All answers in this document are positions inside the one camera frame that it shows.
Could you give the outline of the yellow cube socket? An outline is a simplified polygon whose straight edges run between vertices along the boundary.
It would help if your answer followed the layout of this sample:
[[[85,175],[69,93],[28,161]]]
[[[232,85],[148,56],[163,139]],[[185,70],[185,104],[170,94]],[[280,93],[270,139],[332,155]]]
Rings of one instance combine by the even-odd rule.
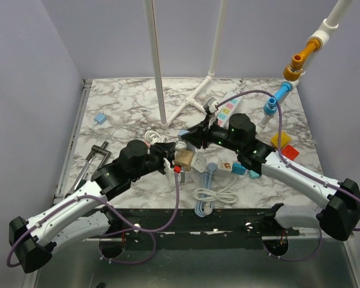
[[[280,148],[280,149],[283,149],[291,141],[292,141],[292,138],[285,131],[282,131],[280,136],[279,136],[279,134],[275,134],[271,138],[271,144],[274,147]]]

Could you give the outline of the white multicolour power strip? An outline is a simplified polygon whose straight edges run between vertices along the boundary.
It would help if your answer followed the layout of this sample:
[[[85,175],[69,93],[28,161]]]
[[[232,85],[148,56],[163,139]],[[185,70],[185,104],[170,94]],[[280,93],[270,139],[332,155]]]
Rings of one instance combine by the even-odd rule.
[[[220,127],[228,129],[229,118],[235,113],[242,98],[237,97],[223,104],[218,111],[217,120]]]

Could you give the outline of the teal plug adapter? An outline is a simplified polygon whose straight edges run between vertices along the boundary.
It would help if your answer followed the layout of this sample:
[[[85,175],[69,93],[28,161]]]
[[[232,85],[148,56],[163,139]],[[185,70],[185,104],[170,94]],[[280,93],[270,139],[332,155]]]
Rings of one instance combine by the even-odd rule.
[[[255,172],[255,171],[252,171],[252,170],[249,170],[249,171],[248,171],[248,174],[249,174],[249,177],[250,177],[251,179],[257,179],[257,178],[260,178],[260,177],[261,177],[260,174],[258,174],[258,173]]]

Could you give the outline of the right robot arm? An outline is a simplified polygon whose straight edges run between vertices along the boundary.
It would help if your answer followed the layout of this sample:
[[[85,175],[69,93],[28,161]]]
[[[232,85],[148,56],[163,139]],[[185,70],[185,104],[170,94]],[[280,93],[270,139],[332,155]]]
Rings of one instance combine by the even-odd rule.
[[[349,178],[343,181],[328,178],[286,160],[274,147],[256,139],[256,126],[246,114],[231,116],[227,128],[206,116],[188,128],[181,139],[197,149],[215,144],[233,151],[246,169],[276,179],[315,203],[315,206],[280,207],[264,220],[269,234],[277,235],[290,227],[306,227],[322,229],[332,238],[346,241],[356,230],[360,220],[358,184]]]

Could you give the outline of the light blue charger plug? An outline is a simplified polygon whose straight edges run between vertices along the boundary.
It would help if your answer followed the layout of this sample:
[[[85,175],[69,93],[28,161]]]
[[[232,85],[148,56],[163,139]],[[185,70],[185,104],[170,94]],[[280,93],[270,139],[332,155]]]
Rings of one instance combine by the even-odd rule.
[[[94,117],[94,121],[98,125],[102,125],[107,120],[107,116],[103,113],[99,113]]]

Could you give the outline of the white round plug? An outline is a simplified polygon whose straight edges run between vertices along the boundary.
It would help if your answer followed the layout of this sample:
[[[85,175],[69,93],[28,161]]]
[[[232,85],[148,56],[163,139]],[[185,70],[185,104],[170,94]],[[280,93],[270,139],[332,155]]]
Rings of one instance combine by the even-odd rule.
[[[227,191],[236,181],[238,180],[238,177],[236,176],[232,182],[218,190],[214,191],[212,190],[212,177],[210,175],[205,175],[203,177],[203,187],[198,188],[194,191],[194,198],[197,201],[200,202],[221,202],[225,204],[234,204],[238,201],[238,196],[233,193]]]

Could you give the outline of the wooden cube socket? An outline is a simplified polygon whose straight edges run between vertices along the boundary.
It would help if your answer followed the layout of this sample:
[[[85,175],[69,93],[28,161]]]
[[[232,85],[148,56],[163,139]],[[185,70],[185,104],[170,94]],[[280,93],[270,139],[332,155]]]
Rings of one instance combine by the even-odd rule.
[[[191,150],[181,149],[176,153],[173,163],[176,166],[180,166],[186,172],[189,172],[194,155],[195,153]]]

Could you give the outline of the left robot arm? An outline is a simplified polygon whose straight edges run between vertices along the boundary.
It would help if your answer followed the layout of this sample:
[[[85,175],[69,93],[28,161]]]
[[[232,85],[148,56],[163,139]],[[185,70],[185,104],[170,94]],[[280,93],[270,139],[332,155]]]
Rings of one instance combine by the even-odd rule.
[[[86,227],[79,218],[129,190],[141,177],[156,171],[164,174],[175,157],[175,146],[174,142],[147,145],[132,140],[120,150],[117,159],[100,168],[90,181],[57,205],[28,219],[12,219],[7,266],[21,266],[24,273],[31,273],[43,267],[53,252],[71,239],[116,236],[121,222],[113,216],[99,213],[97,220],[85,222]]]

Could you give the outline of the red cube socket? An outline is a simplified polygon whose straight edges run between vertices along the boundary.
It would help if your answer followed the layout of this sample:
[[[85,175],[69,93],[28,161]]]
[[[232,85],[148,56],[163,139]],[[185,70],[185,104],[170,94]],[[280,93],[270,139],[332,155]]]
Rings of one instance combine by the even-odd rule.
[[[283,156],[287,157],[290,160],[294,160],[297,158],[297,156],[299,155],[299,151],[296,150],[293,146],[291,145],[286,145],[282,150],[281,153]]]

